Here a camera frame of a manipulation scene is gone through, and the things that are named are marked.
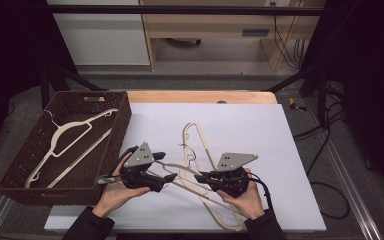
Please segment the metal bracket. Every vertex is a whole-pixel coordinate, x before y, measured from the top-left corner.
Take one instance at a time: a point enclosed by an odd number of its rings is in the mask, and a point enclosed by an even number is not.
[[[140,166],[144,164],[150,164],[155,162],[152,151],[149,148],[147,142],[143,142],[142,145],[129,157],[129,159],[124,163],[125,168],[131,168],[134,166]]]
[[[223,153],[217,165],[217,172],[236,170],[258,158],[257,154]]]

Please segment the white plastic hanger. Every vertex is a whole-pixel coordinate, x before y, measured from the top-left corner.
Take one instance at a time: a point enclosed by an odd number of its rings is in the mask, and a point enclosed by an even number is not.
[[[188,129],[191,127],[191,126],[196,126],[197,130],[198,130],[198,133],[199,133],[199,137],[201,138],[201,142],[204,146],[204,149],[208,155],[208,159],[210,160],[210,163],[213,167],[213,170],[217,170],[217,167],[216,167],[216,164],[214,162],[214,159],[211,155],[211,151],[208,147],[208,144],[207,144],[207,141],[205,139],[205,136],[204,136],[204,133],[202,132],[202,129],[201,129],[201,126],[199,125],[198,122],[190,122],[188,123],[184,129],[183,129],[183,144],[181,144],[181,146],[183,146],[183,162],[181,164],[178,164],[178,163],[163,163],[161,161],[156,161],[156,163],[158,164],[161,164],[163,166],[163,169],[172,173],[171,171],[167,170],[166,167],[174,167],[174,168],[178,168],[179,169],[179,175],[178,177],[180,178],[180,180],[182,181],[183,185],[180,184],[180,183],[177,183],[175,181],[171,182],[171,184],[174,184],[184,190],[187,190],[195,195],[197,195],[199,197],[199,199],[201,200],[201,202],[204,204],[205,208],[208,210],[208,212],[210,213],[211,217],[213,217],[214,221],[223,229],[225,230],[228,230],[228,231],[241,231],[243,228],[244,228],[244,222],[242,220],[242,215],[239,213],[239,211],[236,209],[235,206],[229,204],[229,205],[225,205],[221,202],[218,202],[216,200],[213,200],[211,198],[209,198],[208,196],[206,196],[206,194],[208,193],[208,191],[212,191],[211,189],[208,189],[204,186],[201,186],[197,183],[194,183],[193,181],[189,180],[187,178],[187,174],[186,172],[190,172],[194,175],[201,175],[200,171],[201,171],[201,168],[199,166],[199,161],[194,161],[195,165],[196,165],[196,169],[193,169],[191,168],[190,166],[190,161],[193,161],[193,160],[190,160],[189,157],[191,155],[194,155],[194,154],[190,154],[189,153],[189,147],[187,145],[187,140],[188,140]],[[202,188],[205,190],[205,192],[201,193],[198,188]],[[220,215],[219,213],[217,213],[210,205],[209,202],[212,202],[212,203],[215,203],[221,207],[224,207],[230,211],[233,212],[233,214],[235,215],[235,219],[237,221],[237,225],[235,226],[231,226],[231,225],[228,225],[226,224],[224,221],[223,221],[223,216]]]
[[[65,177],[77,164],[79,164],[96,146],[98,146],[111,133],[111,128],[108,129],[98,140],[96,140],[85,152],[83,152],[74,162],[67,167],[55,180],[49,184],[47,188],[53,188],[61,179]]]
[[[45,112],[48,112],[49,114],[51,114],[51,118],[53,117],[52,116],[52,113],[47,111],[47,110],[44,110]],[[61,155],[63,155],[70,147],[72,147],[77,141],[79,141],[84,135],[86,135],[86,133],[88,133],[90,130],[92,130],[92,124],[91,122],[98,119],[98,118],[101,118],[101,117],[108,117],[108,116],[111,116],[111,114],[113,114],[114,112],[118,112],[118,109],[117,108],[111,108],[111,109],[108,109],[98,115],[95,115],[85,121],[82,121],[82,122],[70,122],[70,123],[66,123],[62,126],[58,126],[58,124],[56,124],[52,118],[52,123],[55,124],[55,126],[58,127],[57,131],[53,134],[52,136],[52,139],[51,139],[51,147],[49,148],[49,151],[45,154],[45,156],[43,157],[43,159],[39,162],[39,164],[36,166],[36,168],[33,170],[33,172],[30,174],[30,176],[27,178],[26,180],[26,183],[24,185],[25,188],[30,188],[30,184],[34,181],[37,181],[39,179],[39,174],[40,174],[40,169],[43,167],[43,165],[46,163],[46,161],[48,161],[49,157],[50,156],[53,156],[53,157],[60,157]],[[56,154],[54,153],[54,150],[55,150],[55,147],[57,145],[57,142],[58,142],[58,139],[60,138],[60,136],[65,132],[67,131],[68,129],[70,128],[73,128],[73,127],[77,127],[77,126],[81,126],[81,125],[88,125],[88,129],[86,129],[86,131],[84,131],[76,140],[74,140],[72,143],[70,143],[70,145],[68,145],[64,150],[62,150],[60,153]]]

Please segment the human hand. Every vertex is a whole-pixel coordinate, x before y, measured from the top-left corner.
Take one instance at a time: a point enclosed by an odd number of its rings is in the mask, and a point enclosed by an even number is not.
[[[112,173],[113,176],[118,176],[120,174],[120,169],[122,168],[124,162],[130,157],[131,153],[127,154],[118,164],[117,168]],[[108,183],[102,193],[101,199],[98,204],[92,210],[92,212],[101,218],[106,218],[115,209],[123,206],[127,201],[134,197],[142,196],[143,194],[151,191],[148,187],[130,189],[124,186],[123,182],[120,180],[120,177],[116,178],[115,183]]]
[[[245,168],[245,171],[247,173],[251,172],[249,168]],[[253,181],[249,181],[247,191],[240,197],[234,198],[221,190],[218,190],[217,194],[222,198],[223,202],[235,206],[239,212],[248,219],[254,220],[264,215],[263,203],[258,193],[258,187]]]

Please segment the brown wicker basket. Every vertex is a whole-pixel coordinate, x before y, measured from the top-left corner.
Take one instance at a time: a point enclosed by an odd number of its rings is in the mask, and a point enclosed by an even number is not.
[[[91,122],[92,129],[60,157],[51,156],[40,170],[39,179],[25,188],[25,182],[44,158],[58,126],[84,121],[103,111],[117,108],[117,114]],[[57,92],[31,130],[16,158],[0,182],[0,193],[24,205],[94,205],[98,202],[98,176],[109,174],[118,162],[132,115],[127,92]],[[65,131],[56,144],[60,153],[88,127]],[[47,186],[84,153],[108,129],[111,133],[53,188]]]

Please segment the white tabletop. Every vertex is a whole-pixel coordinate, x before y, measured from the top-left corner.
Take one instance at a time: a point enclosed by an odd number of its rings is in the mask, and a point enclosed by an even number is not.
[[[224,152],[259,156],[244,167],[250,168],[267,184],[276,217],[284,231],[326,230],[281,105],[132,103],[131,108],[133,115],[120,154],[146,141],[153,152],[167,154],[163,162],[180,163],[183,159],[183,149],[179,146],[182,130],[189,122],[199,122],[216,163]],[[191,128],[189,132],[189,146],[196,152],[201,169],[211,171],[196,130]],[[157,164],[150,170],[168,174]],[[267,207],[261,186],[259,190],[263,205]],[[215,193],[208,196],[221,202]],[[67,230],[83,209],[84,206],[54,206],[45,229]],[[217,205],[214,209],[226,223],[235,223],[231,212]],[[115,221],[114,231],[223,231],[197,196],[173,184],[166,185],[160,193],[151,192],[130,200],[109,217]]]

